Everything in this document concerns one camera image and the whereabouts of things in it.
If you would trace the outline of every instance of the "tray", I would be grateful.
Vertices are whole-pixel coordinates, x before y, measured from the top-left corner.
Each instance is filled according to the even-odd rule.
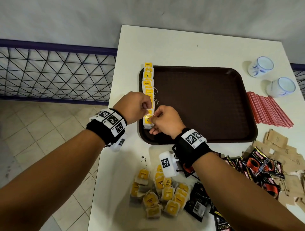
[[[139,74],[142,92],[143,69]],[[174,107],[185,126],[194,128],[208,143],[251,142],[257,137],[242,77],[232,68],[154,66],[158,105]],[[139,122],[141,138],[149,144],[174,144],[160,133],[151,135]]]

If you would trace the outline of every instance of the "black wristband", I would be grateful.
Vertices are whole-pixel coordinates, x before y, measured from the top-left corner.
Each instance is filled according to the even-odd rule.
[[[205,142],[200,142],[199,145],[194,145],[194,141],[199,142],[199,140],[195,137],[201,136],[196,131],[195,135],[194,133],[190,134],[191,142],[182,138],[182,135],[189,130],[189,128],[183,129],[182,132],[175,138],[175,145],[173,146],[173,151],[175,152],[177,158],[181,162],[185,163],[186,168],[192,166],[192,164],[204,154],[212,152]]]
[[[120,115],[124,119],[125,124],[127,124],[125,118],[117,110],[112,108],[110,108],[110,110]],[[125,129],[123,129],[117,134],[117,136],[114,136],[111,130],[106,125],[104,125],[103,122],[100,122],[96,119],[91,120],[87,124],[86,129],[93,131],[95,134],[101,137],[101,139],[105,142],[106,145],[117,142],[125,133]]]

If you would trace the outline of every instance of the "person's left arm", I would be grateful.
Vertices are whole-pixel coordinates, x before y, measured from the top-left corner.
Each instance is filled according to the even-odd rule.
[[[151,108],[149,96],[129,92],[113,107],[131,124]],[[0,189],[0,230],[39,230],[81,184],[105,142],[83,130]]]

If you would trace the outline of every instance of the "barcode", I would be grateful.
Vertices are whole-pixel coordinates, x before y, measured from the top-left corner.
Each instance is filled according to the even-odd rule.
[[[204,211],[206,210],[206,207],[201,204],[199,201],[196,202],[195,207],[193,209],[193,213],[197,214],[201,218],[203,218]]]

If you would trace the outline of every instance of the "cup rim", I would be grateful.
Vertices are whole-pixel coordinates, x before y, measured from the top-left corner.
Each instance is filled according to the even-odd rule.
[[[280,80],[281,78],[288,79],[291,83],[293,83],[293,85],[294,85],[294,90],[293,90],[293,91],[287,91],[287,90],[285,90],[284,88],[282,88],[281,85],[280,85],[280,83],[279,83],[279,80]],[[283,91],[288,92],[288,93],[293,93],[293,92],[296,90],[296,84],[295,84],[290,78],[288,78],[288,77],[280,77],[280,78],[278,78],[278,86],[279,86]]]
[[[263,67],[259,64],[259,62],[258,62],[258,59],[259,59],[259,58],[267,58],[267,59],[269,59],[269,61],[272,63],[272,68],[271,68],[271,69],[263,68]],[[270,70],[272,70],[272,69],[274,68],[274,63],[273,63],[273,61],[272,61],[270,58],[266,57],[266,56],[260,56],[260,57],[258,57],[258,58],[257,58],[257,64],[258,64],[262,69],[268,70],[268,71],[270,71]]]

